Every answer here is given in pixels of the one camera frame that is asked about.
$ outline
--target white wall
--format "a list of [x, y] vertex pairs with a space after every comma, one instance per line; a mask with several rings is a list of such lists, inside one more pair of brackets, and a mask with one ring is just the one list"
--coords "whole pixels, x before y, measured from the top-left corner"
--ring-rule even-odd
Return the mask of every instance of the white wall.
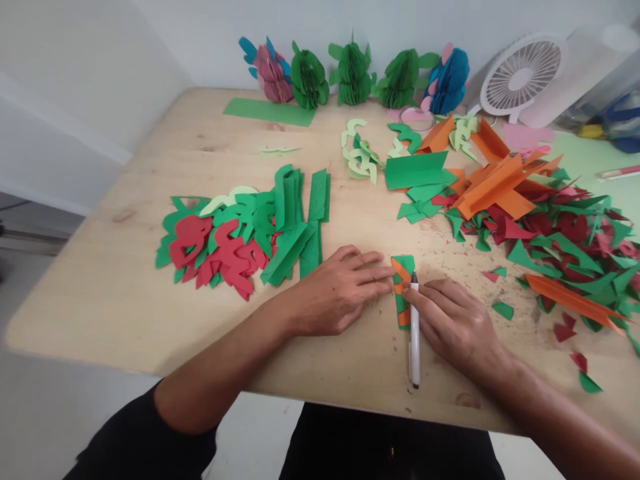
[[210, 87], [256, 88], [237, 44], [269, 35], [287, 60], [291, 41], [314, 52], [325, 68], [329, 43], [346, 44], [355, 32], [371, 44], [370, 72], [378, 76], [406, 48], [440, 52], [452, 41], [469, 54], [471, 76], [498, 51], [533, 31], [570, 34], [594, 21], [630, 24], [638, 0], [132, 0], [194, 82]]
[[0, 191], [86, 215], [192, 85], [129, 0], [3, 0]]

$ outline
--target small fan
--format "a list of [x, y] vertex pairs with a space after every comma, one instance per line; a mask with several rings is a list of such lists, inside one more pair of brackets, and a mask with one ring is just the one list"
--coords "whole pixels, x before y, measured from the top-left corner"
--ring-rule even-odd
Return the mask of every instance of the small fan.
[[480, 98], [469, 109], [492, 115], [508, 115], [518, 121], [549, 83], [560, 76], [567, 62], [567, 42], [550, 33], [533, 33], [512, 43], [498, 54], [482, 84]]

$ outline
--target white marker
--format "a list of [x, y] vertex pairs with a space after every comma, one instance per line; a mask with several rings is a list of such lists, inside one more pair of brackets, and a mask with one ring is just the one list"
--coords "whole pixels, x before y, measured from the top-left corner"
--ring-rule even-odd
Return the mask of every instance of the white marker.
[[[418, 290], [418, 277], [413, 271], [411, 288]], [[420, 314], [411, 306], [411, 341], [409, 342], [409, 378], [413, 388], [420, 387]]]

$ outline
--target fan grille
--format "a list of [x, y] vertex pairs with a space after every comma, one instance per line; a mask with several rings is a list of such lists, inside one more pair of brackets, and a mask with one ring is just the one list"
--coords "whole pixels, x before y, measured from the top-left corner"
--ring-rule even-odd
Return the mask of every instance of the fan grille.
[[508, 110], [532, 100], [553, 80], [560, 60], [560, 47], [550, 41], [536, 41], [516, 50], [489, 80], [487, 101], [493, 108]]

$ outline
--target person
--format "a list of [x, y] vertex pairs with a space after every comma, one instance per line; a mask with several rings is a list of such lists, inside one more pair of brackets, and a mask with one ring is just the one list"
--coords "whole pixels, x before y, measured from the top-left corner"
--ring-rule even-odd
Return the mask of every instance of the person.
[[[220, 421], [293, 337], [339, 335], [393, 292], [384, 256], [339, 248], [306, 278], [110, 418], [65, 477], [198, 479]], [[568, 479], [638, 479], [639, 452], [518, 360], [464, 286], [430, 281], [403, 296], [434, 352], [492, 397]], [[306, 403], [281, 479], [504, 479], [487, 432]]]

